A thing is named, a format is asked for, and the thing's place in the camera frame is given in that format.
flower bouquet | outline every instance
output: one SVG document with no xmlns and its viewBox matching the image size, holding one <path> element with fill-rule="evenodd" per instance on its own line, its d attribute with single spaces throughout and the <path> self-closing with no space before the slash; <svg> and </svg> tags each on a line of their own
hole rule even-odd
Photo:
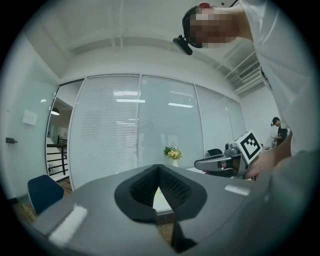
<svg viewBox="0 0 320 256">
<path fill-rule="evenodd" d="M 166 146 L 164 151 L 163 151 L 163 154 L 166 157 L 173 159 L 172 165 L 176 166 L 176 167 L 178 166 L 177 160 L 182 158 L 182 156 L 183 156 L 182 155 L 182 151 L 179 148 L 174 147 L 174 146 L 172 146 L 172 147 L 167 147 Z"/>
</svg>

white vase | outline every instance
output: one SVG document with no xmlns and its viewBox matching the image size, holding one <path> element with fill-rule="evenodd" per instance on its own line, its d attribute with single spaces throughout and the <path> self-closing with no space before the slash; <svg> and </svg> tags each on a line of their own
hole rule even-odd
<svg viewBox="0 0 320 256">
<path fill-rule="evenodd" d="M 172 165 L 172 166 L 175 166 L 175 167 L 179 167 L 179 166 L 178 166 L 178 160 L 177 160 L 177 159 L 172 159 L 171 165 Z"/>
</svg>

yellow flowers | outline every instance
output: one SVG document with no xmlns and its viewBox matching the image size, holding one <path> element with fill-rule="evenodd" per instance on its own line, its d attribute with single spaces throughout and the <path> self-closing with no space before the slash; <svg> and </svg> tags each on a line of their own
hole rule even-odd
<svg viewBox="0 0 320 256">
<path fill-rule="evenodd" d="M 180 159 L 182 158 L 182 151 L 179 149 L 179 148 L 175 148 L 175 147 L 165 147 L 165 150 L 164 150 L 164 155 L 165 156 L 168 156 L 169 158 L 172 158 L 172 159 Z"/>
</svg>

white sleeve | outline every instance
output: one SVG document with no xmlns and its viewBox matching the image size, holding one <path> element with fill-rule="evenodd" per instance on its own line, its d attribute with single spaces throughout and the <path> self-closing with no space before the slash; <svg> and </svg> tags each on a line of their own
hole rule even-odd
<svg viewBox="0 0 320 256">
<path fill-rule="evenodd" d="M 281 127 L 292 132 L 291 154 L 320 145 L 319 75 L 303 38 L 270 0 L 239 0 L 270 83 Z"/>
</svg>

dark t-shirt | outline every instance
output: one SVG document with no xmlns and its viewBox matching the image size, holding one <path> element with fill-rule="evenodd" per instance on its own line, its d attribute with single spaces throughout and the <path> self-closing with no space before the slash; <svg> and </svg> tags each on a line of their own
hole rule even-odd
<svg viewBox="0 0 320 256">
<path fill-rule="evenodd" d="M 281 126 L 278 128 L 278 136 L 281 137 L 276 141 L 276 145 L 279 146 L 287 138 L 288 129 L 282 129 Z"/>
</svg>

